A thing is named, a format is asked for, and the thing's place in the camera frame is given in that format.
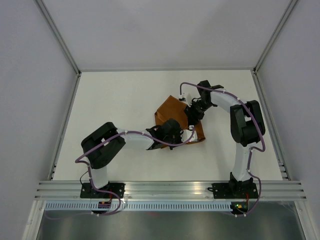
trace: gray wall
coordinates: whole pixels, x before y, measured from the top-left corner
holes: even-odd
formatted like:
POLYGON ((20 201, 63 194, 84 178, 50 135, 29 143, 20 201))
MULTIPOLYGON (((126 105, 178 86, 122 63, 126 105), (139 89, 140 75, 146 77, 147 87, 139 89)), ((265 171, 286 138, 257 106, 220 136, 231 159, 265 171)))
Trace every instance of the gray wall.
POLYGON ((18 240, 76 75, 32 0, 0 7, 0 239, 18 240))
POLYGON ((44 0, 81 70, 254 67, 290 0, 44 0))
POLYGON ((320 1, 299 1, 259 71, 285 158, 320 226, 320 1))

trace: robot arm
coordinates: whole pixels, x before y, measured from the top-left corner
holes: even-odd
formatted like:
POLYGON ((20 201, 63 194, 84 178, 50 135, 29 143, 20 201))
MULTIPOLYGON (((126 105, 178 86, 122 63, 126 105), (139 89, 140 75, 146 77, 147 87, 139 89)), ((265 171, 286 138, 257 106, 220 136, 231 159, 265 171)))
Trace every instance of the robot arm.
MULTIPOLYGON (((233 140, 236 142, 236 152, 234 167, 230 173, 228 185, 233 196, 236 196, 237 192, 243 194, 243 192, 256 187, 253 183, 253 178, 248 173, 247 167, 250 150, 260 141, 258 131, 250 116, 238 100, 228 94, 224 94, 226 90, 223 86, 210 86, 207 80, 201 81, 198 86, 219 90, 220 92, 198 88, 201 98, 191 101, 190 95, 188 93, 183 93, 179 99, 187 103, 184 112, 188 117, 188 123, 196 125, 203 119, 205 111, 211 106, 221 107, 226 112, 230 113, 230 131, 233 140)), ((244 102, 244 104, 254 116, 262 135, 264 135, 266 128, 259 103, 252 100, 244 102)))
MULTIPOLYGON (((152 128, 147 128, 140 131, 140 133, 144 133, 168 144, 177 145, 187 141, 197 141, 198 138, 195 131, 192 136, 192 127, 193 126, 190 126, 189 129, 182 130, 180 124, 171 118, 161 126, 157 125, 152 128)), ((107 165, 120 150, 155 150, 165 146, 165 144, 154 141, 146 135, 126 134, 126 132, 124 129, 116 128, 112 122, 107 122, 81 142, 83 152, 86 153, 106 139, 124 133, 87 155, 92 179, 98 189, 103 188, 109 183, 107 165)))

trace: metal frame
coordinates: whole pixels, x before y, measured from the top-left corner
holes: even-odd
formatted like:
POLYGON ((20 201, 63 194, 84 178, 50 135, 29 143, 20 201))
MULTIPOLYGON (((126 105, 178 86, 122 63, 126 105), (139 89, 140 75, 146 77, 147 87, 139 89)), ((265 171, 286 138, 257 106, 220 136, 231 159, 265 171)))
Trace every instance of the metal frame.
MULTIPOLYGON (((124 181, 125 201, 192 201, 192 202, 239 202, 245 199, 214 199, 207 188, 212 183, 228 181, 124 181)), ((41 181, 34 200, 84 201, 80 198, 79 181, 41 181)), ((306 195, 299 181, 262 181, 262 202, 306 201, 306 195)))
POLYGON ((288 6, 286 7, 279 23, 277 24, 275 30, 273 31, 268 43, 266 44, 258 62, 256 63, 255 67, 254 67, 254 71, 257 72, 259 71, 260 67, 262 66, 266 56, 268 55, 271 47, 273 46, 273 44, 275 43, 275 41, 277 40, 277 38, 279 37, 282 29, 284 28, 287 20, 289 19, 292 11, 295 9, 297 3, 299 2, 299 0, 291 0, 288 4, 288 6))
POLYGON ((69 118, 70 118, 70 115, 71 115, 71 110, 72 110, 72 107, 73 107, 74 102, 75 102, 76 93, 77 93, 77 90, 78 90, 80 78, 81 78, 81 73, 76 77, 76 81, 74 82, 74 87, 73 87, 73 90, 72 90, 72 94, 71 94, 70 99, 68 101, 68 103, 69 103, 68 104, 68 108, 67 108, 67 110, 65 112, 65 115, 64 115, 64 118, 63 118, 63 123, 62 123, 61 129, 59 131, 59 138, 57 139, 57 142, 56 142, 56 145, 55 145, 55 148, 54 148, 54 155, 52 156, 52 160, 51 160, 51 169, 50 169, 50 172, 49 172, 48 177, 47 177, 48 180, 52 180, 53 179, 53 175, 55 173, 55 168, 57 166, 58 157, 59 157, 59 154, 60 154, 60 151, 61 151, 61 147, 62 147, 62 143, 64 141, 64 137, 65 137, 65 134, 66 134, 69 118))
POLYGON ((48 24, 49 28, 51 29, 53 36, 55 37, 55 39, 59 43, 59 45, 62 49, 62 52, 64 53, 66 59, 68 60, 69 64, 71 65, 71 67, 73 68, 75 74, 77 74, 77 76, 79 76, 81 72, 80 72, 74 58, 72 57, 72 55, 66 45, 66 42, 64 41, 62 35, 60 34, 53 18, 51 17, 45 3, 43 2, 43 0, 33 0, 33 1, 35 2, 36 6, 40 10, 40 12, 41 12, 44 20, 48 24))
MULTIPOLYGON (((80 81, 81 71, 79 70, 74 58, 72 57, 63 37, 61 36, 55 22, 53 21, 47 7, 43 0, 34 0, 35 4, 39 8, 45 21, 49 25, 50 29, 57 42, 61 46, 61 49, 66 56, 71 67, 77 74, 77 80, 70 98, 69 106, 63 125, 60 130, 60 137, 57 141, 55 154, 52 158, 52 168, 49 173, 48 179, 52 179, 54 169, 58 160, 63 138, 68 125, 69 117, 73 102, 75 100, 78 84, 80 81)), ((307 199, 303 187, 299 181, 292 181, 287 171, 286 160, 284 159, 283 148, 279 141, 276 127, 272 118, 272 114, 268 107, 268 103, 265 98, 263 87, 259 81, 259 69, 261 68, 266 56, 271 50, 273 44, 279 37, 281 31, 284 28, 285 23, 289 19, 295 6, 299 0, 291 0, 286 10, 284 11, 278 25, 272 33, 266 47, 264 48, 256 66, 254 68, 159 68, 159 69, 114 69, 114 71, 172 71, 172 70, 251 70, 252 78, 258 93, 258 97, 261 103, 261 108, 264 113, 265 121, 268 126, 268 130, 271 136, 272 144, 276 153, 277 160, 279 162, 279 168, 282 174, 283 181, 262 181, 262 193, 261 201, 263 202, 282 202, 290 201, 294 202, 297 209, 297 217, 301 222, 305 237, 307 240, 319 239, 316 234, 316 227, 312 225, 310 219, 307 199)), ((83 72, 110 72, 110 69, 106 70, 84 70, 83 72)), ((195 204, 196 206, 207 206, 208 204, 224 204, 226 199, 214 199, 212 192, 207 191, 207 187, 210 187, 212 183, 221 183, 223 181, 184 181, 184 182, 169 182, 169 181, 157 181, 157 182, 124 182, 125 194, 124 200, 127 202, 126 206, 130 204, 147 204, 155 205, 157 203, 175 203, 175 204, 195 204)), ((70 204, 66 203, 88 203, 80 198, 81 185, 78 181, 41 181, 35 194, 34 203, 30 212, 30 217, 23 234, 23 239, 36 239, 42 215, 45 208, 53 210, 61 208, 64 210, 74 210, 70 204), (56 205, 54 203, 64 203, 64 205, 56 205)), ((243 199, 232 199, 232 201, 243 201, 243 199)), ((79 209, 85 209, 84 205, 81 205, 79 209)), ((136 211, 143 211, 141 207, 136 207, 136 211)))

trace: white table surface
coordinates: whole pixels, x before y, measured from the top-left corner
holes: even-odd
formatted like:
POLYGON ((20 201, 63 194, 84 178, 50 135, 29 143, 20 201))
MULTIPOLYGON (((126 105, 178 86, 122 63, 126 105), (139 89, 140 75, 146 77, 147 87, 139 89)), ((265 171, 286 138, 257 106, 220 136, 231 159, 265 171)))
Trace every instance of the white table surface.
MULTIPOLYGON (((81 141, 106 122, 127 130, 155 125, 154 113, 169 95, 178 98, 181 82, 209 80, 245 101, 259 100, 249 70, 83 72, 59 154, 54 180, 79 180, 86 171, 75 159, 83 154, 81 141)), ((183 92, 199 97, 195 87, 183 92)), ((206 140, 170 150, 123 149, 110 162, 111 181, 222 181, 229 180, 236 145, 230 115, 220 107, 205 112, 206 140)), ((266 126, 266 151, 255 151, 251 170, 262 180, 282 180, 266 126)))

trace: cable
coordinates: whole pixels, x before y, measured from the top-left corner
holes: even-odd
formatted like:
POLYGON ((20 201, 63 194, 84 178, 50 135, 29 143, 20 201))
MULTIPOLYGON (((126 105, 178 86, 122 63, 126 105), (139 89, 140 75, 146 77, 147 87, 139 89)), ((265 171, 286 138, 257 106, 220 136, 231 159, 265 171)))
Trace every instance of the cable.
POLYGON ((191 102, 193 102, 195 99, 201 99, 201 97, 194 97, 194 98, 192 98, 192 100, 191 100, 191 102))
POLYGON ((182 83, 180 84, 180 95, 182 95, 182 86, 183 86, 184 84, 190 85, 190 86, 193 86, 193 87, 196 87, 196 88, 198 88, 198 89, 204 89, 204 90, 207 90, 207 91, 210 91, 210 92, 216 92, 216 93, 226 94, 226 95, 229 95, 229 96, 233 97, 234 99, 236 99, 236 100, 243 106, 243 108, 245 109, 245 111, 249 114, 249 116, 251 117, 251 120, 252 120, 252 122, 253 122, 253 124, 254 124, 257 132, 258 132, 259 138, 260 138, 261 143, 262 143, 262 149, 261 149, 261 148, 258 148, 258 147, 256 147, 256 146, 253 146, 253 147, 250 148, 250 153, 249 153, 249 158, 248 158, 248 164, 247 164, 247 171, 248 171, 248 174, 249 174, 251 177, 253 177, 253 178, 255 178, 255 179, 258 180, 258 182, 259 182, 259 194, 258 194, 258 197, 257 197, 257 199, 256 199, 253 207, 252 207, 250 210, 248 210, 248 212, 246 212, 245 214, 239 214, 239 215, 237 215, 237 217, 244 217, 245 215, 248 215, 249 213, 251 213, 251 212, 255 209, 255 207, 257 206, 257 204, 258 204, 258 202, 259 202, 259 200, 260 200, 260 197, 261 197, 261 189, 262 189, 261 179, 260 179, 259 177, 255 176, 255 175, 253 175, 253 174, 251 173, 251 171, 250 171, 250 164, 251 164, 252 151, 253 151, 253 149, 258 150, 259 152, 264 152, 264 151, 266 150, 265 140, 264 140, 264 137, 263 137, 263 135, 262 135, 262 133, 261 133, 261 130, 260 130, 260 128, 259 128, 259 125, 258 125, 258 123, 257 123, 254 115, 250 112, 250 110, 247 108, 247 106, 245 105, 245 103, 244 103, 243 101, 241 101, 236 95, 234 95, 234 94, 232 94, 232 93, 230 93, 230 92, 227 92, 227 91, 225 91, 225 90, 224 90, 224 91, 221 91, 221 90, 211 89, 211 88, 207 88, 207 87, 203 87, 203 86, 198 86, 198 85, 195 85, 195 84, 189 83, 189 82, 182 82, 182 83))
POLYGON ((82 179, 82 177, 83 177, 87 172, 88 172, 88 171, 86 171, 86 172, 85 172, 84 174, 82 174, 82 176, 80 177, 80 183, 81 183, 81 186, 82 186, 83 189, 86 189, 86 188, 85 188, 84 184, 82 183, 81 179, 82 179))

